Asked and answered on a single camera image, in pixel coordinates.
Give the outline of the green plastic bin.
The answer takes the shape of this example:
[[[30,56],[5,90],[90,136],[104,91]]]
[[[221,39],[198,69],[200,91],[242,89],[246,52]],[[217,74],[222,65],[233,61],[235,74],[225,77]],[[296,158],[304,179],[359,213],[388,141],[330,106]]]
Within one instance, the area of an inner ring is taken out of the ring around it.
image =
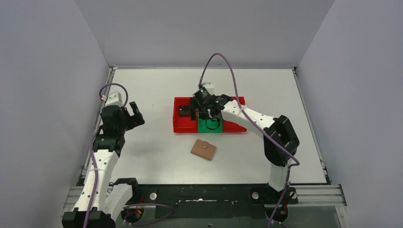
[[[198,119],[198,133],[222,133],[223,125],[218,118]]]

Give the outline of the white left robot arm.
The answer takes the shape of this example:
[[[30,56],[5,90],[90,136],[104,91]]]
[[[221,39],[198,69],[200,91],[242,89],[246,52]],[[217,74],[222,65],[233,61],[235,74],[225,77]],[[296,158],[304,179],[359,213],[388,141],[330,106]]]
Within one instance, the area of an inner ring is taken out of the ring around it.
[[[123,104],[107,104],[102,109],[102,124],[91,141],[91,164],[84,186],[72,211],[63,214],[63,227],[114,228],[124,205],[133,197],[138,186],[135,178],[117,180],[112,192],[108,192],[113,169],[125,144],[125,133],[145,123],[136,102],[129,105],[133,114]]]

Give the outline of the red bin with black card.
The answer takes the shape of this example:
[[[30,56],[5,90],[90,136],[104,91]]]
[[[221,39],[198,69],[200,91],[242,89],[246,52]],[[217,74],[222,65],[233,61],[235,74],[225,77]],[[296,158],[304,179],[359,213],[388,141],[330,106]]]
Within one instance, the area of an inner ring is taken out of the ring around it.
[[[175,97],[173,103],[173,132],[197,133],[198,122],[191,117],[189,97]]]

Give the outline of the red bin with gold cards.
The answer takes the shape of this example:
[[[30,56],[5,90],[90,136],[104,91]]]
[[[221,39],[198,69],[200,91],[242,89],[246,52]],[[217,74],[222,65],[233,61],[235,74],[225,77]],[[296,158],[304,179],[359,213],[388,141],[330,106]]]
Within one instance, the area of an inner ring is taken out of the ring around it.
[[[242,108],[245,106],[245,98],[243,96],[236,99],[233,97],[223,106],[221,117],[223,120],[222,131],[224,133],[245,133],[246,124],[249,122],[242,113]]]

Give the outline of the tan leather card holder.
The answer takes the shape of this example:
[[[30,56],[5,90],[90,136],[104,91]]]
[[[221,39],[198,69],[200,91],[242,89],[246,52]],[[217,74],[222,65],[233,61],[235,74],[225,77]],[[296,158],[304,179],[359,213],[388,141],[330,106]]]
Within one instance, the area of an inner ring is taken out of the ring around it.
[[[191,149],[191,154],[211,161],[216,153],[217,147],[207,141],[197,139]]]

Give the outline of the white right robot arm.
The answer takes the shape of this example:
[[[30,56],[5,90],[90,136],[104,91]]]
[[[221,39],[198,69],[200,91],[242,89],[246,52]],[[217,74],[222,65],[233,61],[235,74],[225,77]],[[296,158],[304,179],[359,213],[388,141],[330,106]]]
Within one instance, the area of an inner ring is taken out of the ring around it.
[[[238,97],[213,95],[205,87],[199,88],[189,102],[192,119],[201,114],[203,120],[232,122],[259,136],[271,163],[268,185],[276,191],[284,190],[290,168],[300,164],[295,157],[300,141],[286,116],[261,114],[242,105]]]

